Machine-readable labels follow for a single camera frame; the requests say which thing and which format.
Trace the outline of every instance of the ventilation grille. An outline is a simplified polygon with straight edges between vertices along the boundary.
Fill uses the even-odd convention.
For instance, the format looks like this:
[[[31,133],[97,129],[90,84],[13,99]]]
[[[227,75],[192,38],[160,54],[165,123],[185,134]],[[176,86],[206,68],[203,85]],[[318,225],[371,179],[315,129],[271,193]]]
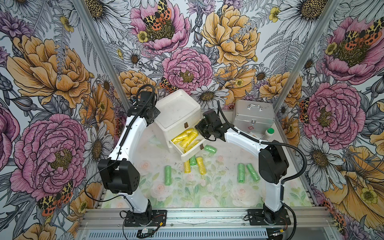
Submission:
[[[136,238],[137,229],[124,229],[125,236]],[[229,228],[229,229],[159,229],[153,237],[148,239],[253,239],[268,238],[265,228]],[[90,230],[85,240],[126,240],[122,230]]]

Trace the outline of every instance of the mounting plate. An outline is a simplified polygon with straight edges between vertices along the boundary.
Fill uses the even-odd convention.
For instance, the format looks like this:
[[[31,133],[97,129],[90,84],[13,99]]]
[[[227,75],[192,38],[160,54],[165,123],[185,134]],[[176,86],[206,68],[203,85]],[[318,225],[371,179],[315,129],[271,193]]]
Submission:
[[[152,210],[152,217],[154,219],[150,221],[148,225],[143,226],[138,221],[134,220],[131,215],[129,218],[124,220],[124,227],[164,227],[167,220],[167,210]]]
[[[264,226],[264,225],[291,225],[291,220],[289,219],[288,212],[286,209],[283,209],[281,214],[278,216],[279,220],[276,224],[269,224],[264,221],[264,210],[263,209],[248,209],[248,215],[252,216],[249,220],[251,226]]]

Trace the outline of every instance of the white plastic box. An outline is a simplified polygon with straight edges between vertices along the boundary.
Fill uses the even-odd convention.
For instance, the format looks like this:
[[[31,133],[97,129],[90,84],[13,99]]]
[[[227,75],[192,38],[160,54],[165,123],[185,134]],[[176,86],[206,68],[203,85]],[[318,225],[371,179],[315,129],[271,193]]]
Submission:
[[[200,151],[200,146],[205,139],[199,134],[196,139],[200,142],[186,153],[184,153],[184,148],[180,147],[179,144],[175,145],[171,140],[184,130],[195,127],[200,121],[202,118],[200,104],[184,90],[179,89],[159,100],[156,103],[156,108],[160,114],[150,126],[152,126],[157,139],[169,152],[179,153],[183,162],[189,160]]]

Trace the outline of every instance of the daisy center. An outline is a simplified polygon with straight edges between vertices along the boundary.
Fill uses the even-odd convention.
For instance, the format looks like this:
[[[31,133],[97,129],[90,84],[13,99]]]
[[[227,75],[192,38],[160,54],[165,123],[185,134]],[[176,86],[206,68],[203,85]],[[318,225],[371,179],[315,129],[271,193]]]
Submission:
[[[105,81],[104,84],[103,84],[103,87],[104,87],[105,90],[109,91],[109,88],[110,88],[111,86],[109,85],[109,82],[108,82],[108,81]]]
[[[325,157],[324,153],[320,152],[319,150],[314,150],[312,153],[312,157],[315,161],[315,163],[320,167],[326,167],[328,166],[328,159]]]
[[[215,97],[215,94],[212,93],[212,92],[207,92],[207,93],[202,93],[201,96],[200,96],[200,99],[202,101],[211,101],[213,98]]]
[[[259,74],[256,75],[256,78],[257,78],[257,80],[261,80],[261,79],[265,78],[265,74],[264,73],[259,73]]]
[[[313,19],[320,16],[328,0],[306,0],[301,7],[301,15]]]
[[[133,55],[132,57],[131,57],[131,61],[132,61],[132,63],[138,63],[139,62],[139,57],[138,56],[136,56],[136,55]]]
[[[312,67],[312,64],[313,64],[312,60],[308,60],[308,61],[305,63],[304,67],[305,67],[305,68],[310,68],[310,67]]]
[[[89,13],[93,18],[99,18],[103,14],[103,6],[98,0],[85,0]]]
[[[328,127],[332,122],[331,115],[331,112],[327,112],[325,108],[322,108],[320,109],[320,116],[318,116],[317,121],[322,127]]]
[[[55,152],[55,157],[56,160],[50,163],[51,167],[54,169],[62,167],[63,169],[67,170],[68,166],[72,162],[72,154],[71,151],[69,151],[68,149],[63,149],[61,151]]]
[[[92,148],[92,156],[94,159],[99,159],[101,156],[102,145],[100,140],[96,140]]]
[[[191,83],[194,76],[193,76],[193,73],[190,73],[189,71],[185,71],[185,73],[180,72],[180,77],[183,78],[183,82]]]

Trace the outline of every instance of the yellow plastic bag roll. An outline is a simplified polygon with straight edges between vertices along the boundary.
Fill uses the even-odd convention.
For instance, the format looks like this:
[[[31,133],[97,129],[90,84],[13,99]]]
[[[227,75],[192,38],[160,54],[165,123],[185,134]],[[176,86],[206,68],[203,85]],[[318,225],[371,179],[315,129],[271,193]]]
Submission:
[[[193,132],[193,128],[189,128],[187,130],[185,130],[184,132],[180,133],[177,137],[175,137],[174,139],[172,139],[171,141],[176,144],[178,142],[181,142],[183,141],[184,139],[186,139],[188,137],[189,134],[191,134]]]
[[[199,166],[200,174],[204,175],[207,173],[207,170],[205,169],[204,163],[203,163],[203,158],[202,157],[197,157],[196,158],[197,165]]]
[[[194,143],[191,143],[190,145],[188,145],[185,149],[184,149],[184,153],[188,152],[189,150],[191,150],[191,148],[193,148],[194,146],[196,146],[200,141],[199,140],[196,140]]]
[[[190,173],[191,166],[189,165],[189,160],[184,163],[184,173]]]
[[[186,139],[184,139],[181,143],[180,143],[180,146],[182,148],[186,148],[193,140],[195,140],[195,138],[197,138],[197,136],[199,135],[199,133],[197,132],[196,129],[193,129],[193,131],[191,132],[191,134],[188,135],[188,137]]]

